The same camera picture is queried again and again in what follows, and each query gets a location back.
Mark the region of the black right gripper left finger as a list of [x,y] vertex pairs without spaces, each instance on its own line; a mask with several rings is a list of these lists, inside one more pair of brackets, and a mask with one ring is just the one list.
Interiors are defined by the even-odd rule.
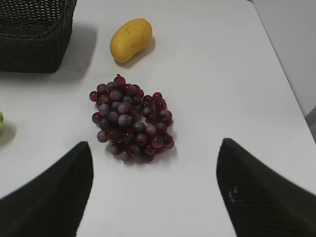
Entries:
[[79,142],[42,174],[0,200],[2,237],[75,237],[93,185],[93,160]]

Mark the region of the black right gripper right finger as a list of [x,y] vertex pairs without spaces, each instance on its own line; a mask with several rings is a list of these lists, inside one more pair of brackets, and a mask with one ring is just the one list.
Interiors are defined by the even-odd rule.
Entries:
[[316,197],[231,138],[217,158],[219,190],[238,237],[314,237]]

